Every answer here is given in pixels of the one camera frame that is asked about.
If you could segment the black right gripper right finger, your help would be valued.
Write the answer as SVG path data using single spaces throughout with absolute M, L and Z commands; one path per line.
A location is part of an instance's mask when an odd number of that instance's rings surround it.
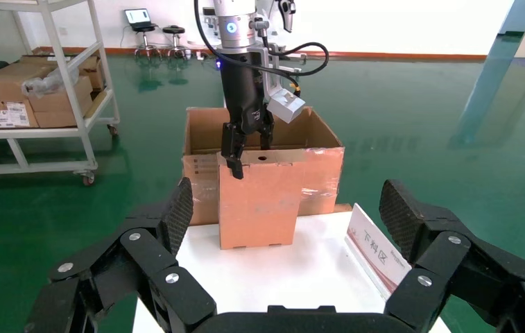
M 398 180 L 383 184 L 379 213 L 411 267 L 385 315 L 428 332 L 457 297 L 497 332 L 525 332 L 525 259 L 478 238 L 447 208 L 420 202 Z

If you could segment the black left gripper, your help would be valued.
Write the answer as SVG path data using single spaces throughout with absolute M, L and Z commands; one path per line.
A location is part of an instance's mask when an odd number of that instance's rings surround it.
M 227 54 L 237 64 L 221 61 L 221 79 L 230 122 L 223 124 L 221 155 L 236 179 L 243 179 L 241 155 L 246 135 L 260 133 L 260 149 L 270 150 L 274 118 L 264 102 L 262 74 L 250 65 L 261 65 L 258 53 Z

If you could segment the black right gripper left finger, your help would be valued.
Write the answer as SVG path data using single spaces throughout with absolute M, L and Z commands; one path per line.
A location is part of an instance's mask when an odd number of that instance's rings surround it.
M 115 232 L 49 272 L 25 332 L 96 332 L 98 322 L 136 296 L 165 332 L 194 332 L 216 315 L 216 303 L 178 262 L 193 215 L 191 181 L 135 210 Z

